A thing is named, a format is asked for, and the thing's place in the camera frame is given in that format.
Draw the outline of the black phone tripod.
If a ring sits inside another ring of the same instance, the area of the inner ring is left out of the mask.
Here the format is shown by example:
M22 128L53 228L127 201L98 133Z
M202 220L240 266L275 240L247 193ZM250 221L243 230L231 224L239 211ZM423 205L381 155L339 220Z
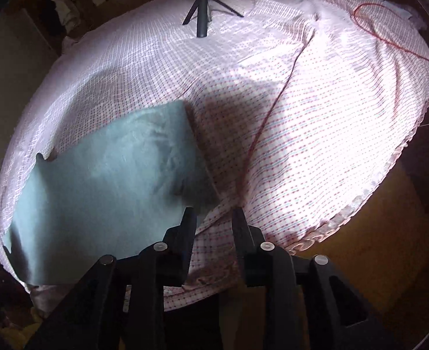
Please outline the black phone tripod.
M186 15L183 25L188 25L193 17L194 13L197 13L197 27L196 27L196 37L197 38L206 38L208 33L208 24L211 21L209 15L209 2L213 1L226 8L229 12L237 15L239 18L243 18L243 14L234 10L231 6L225 4L221 0L195 0Z

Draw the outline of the pink checkered bed sheet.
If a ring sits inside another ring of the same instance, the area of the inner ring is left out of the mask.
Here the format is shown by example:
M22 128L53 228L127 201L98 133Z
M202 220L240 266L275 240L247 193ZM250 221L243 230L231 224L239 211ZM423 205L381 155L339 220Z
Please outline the pink checkered bed sheet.
M384 0L227 0L208 36L190 0L154 0L88 32L51 67L0 169L3 238L37 154L62 153L132 111L182 100L221 201L167 310L230 287L228 212L287 251L333 235L382 183L429 107L429 46Z

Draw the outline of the grey pant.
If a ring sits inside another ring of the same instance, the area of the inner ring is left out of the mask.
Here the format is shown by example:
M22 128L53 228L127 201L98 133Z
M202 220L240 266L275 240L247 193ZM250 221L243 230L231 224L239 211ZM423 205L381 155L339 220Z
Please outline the grey pant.
M74 284L105 254L160 241L186 208L219 203L182 102L132 112L48 161L38 156L3 243L24 283Z

